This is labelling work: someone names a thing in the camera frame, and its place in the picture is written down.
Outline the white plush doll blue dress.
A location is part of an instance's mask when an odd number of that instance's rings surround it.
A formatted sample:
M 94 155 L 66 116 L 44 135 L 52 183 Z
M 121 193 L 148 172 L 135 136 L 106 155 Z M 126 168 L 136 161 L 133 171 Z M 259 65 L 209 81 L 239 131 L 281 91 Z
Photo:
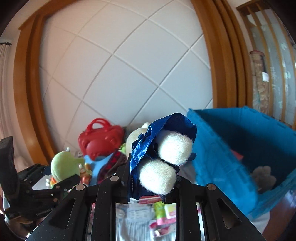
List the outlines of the white plush doll blue dress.
M 173 190 L 180 167 L 195 158 L 197 126 L 185 115 L 174 113 L 145 123 L 126 140 L 130 165 L 130 195 L 165 196 Z

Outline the green round plush toy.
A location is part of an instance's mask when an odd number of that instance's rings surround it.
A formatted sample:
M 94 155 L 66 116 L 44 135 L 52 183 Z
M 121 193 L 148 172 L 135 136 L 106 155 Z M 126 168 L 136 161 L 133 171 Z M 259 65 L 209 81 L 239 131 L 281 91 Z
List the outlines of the green round plush toy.
M 84 167 L 84 158 L 75 157 L 70 148 L 56 154 L 51 161 L 51 174 L 56 183 L 61 182 L 73 175 L 81 178 L 81 168 Z

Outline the green pink wet wipes pack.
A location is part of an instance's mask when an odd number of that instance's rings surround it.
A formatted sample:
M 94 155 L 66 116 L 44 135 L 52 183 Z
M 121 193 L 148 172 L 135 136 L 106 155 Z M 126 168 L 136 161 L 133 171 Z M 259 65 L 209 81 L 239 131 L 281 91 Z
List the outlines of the green pink wet wipes pack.
M 154 216 L 149 222 L 152 239 L 175 235 L 176 232 L 176 204 L 164 204 L 162 201 L 153 205 Z

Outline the light blue plastic bib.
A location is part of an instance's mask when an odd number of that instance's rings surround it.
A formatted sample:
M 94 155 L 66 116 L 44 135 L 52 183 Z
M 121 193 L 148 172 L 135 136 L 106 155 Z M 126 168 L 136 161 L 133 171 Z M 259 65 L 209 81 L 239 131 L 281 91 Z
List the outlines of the light blue plastic bib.
M 97 157 L 94 161 L 92 161 L 88 155 L 84 156 L 85 162 L 90 164 L 91 169 L 92 169 L 92 173 L 93 173 L 88 186 L 94 186 L 97 184 L 97 177 L 98 177 L 98 174 L 99 174 L 101 168 L 108 163 L 108 161 L 112 157 L 112 155 L 113 155 L 113 153 L 110 154 L 109 156 L 106 156 L 106 157 L 100 156 L 100 157 Z

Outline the blue plastic storage crate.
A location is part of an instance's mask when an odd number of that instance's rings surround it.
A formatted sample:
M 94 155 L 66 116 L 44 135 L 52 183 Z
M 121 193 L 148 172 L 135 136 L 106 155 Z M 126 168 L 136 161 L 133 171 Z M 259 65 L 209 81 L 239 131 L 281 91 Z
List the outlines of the blue plastic storage crate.
M 196 182 L 213 183 L 246 215 L 271 211 L 295 190 L 295 131 L 249 107 L 189 110 L 197 126 Z M 269 166 L 276 182 L 260 193 L 251 173 Z

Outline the dark red knitted scarf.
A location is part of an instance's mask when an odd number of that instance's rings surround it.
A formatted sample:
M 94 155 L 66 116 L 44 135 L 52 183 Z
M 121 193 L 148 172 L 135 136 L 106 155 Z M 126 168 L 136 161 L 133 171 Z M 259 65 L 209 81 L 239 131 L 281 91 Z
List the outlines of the dark red knitted scarf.
M 127 157 L 125 154 L 116 150 L 107 163 L 100 168 L 97 176 L 97 184 L 100 184 L 104 179 L 114 175 L 118 168 L 127 162 Z

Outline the sheer beige curtain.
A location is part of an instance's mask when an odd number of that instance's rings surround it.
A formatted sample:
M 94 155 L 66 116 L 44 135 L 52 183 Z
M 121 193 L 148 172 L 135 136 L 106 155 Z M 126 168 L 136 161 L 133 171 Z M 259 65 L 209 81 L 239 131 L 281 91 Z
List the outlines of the sheer beige curtain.
M 9 42 L 1 42 L 1 138 L 14 134 L 9 113 L 8 81 L 6 74 L 10 45 L 11 43 Z

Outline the red bear-face plastic case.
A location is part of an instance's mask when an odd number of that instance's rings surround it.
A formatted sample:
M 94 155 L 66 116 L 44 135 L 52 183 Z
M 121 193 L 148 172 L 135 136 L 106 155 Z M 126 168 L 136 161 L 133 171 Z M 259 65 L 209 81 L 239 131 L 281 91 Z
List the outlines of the red bear-face plastic case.
M 112 125 L 104 118 L 96 118 L 79 135 L 78 144 L 82 154 L 94 161 L 118 149 L 124 136 L 125 131 L 121 126 Z

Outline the rolled patterned carpet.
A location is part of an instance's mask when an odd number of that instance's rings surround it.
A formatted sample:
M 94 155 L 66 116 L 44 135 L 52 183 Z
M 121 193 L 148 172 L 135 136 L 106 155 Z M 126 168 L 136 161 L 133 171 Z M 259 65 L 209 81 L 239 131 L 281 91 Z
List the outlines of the rolled patterned carpet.
M 253 108 L 264 114 L 269 114 L 269 75 L 267 73 L 265 54 L 258 50 L 250 52 Z

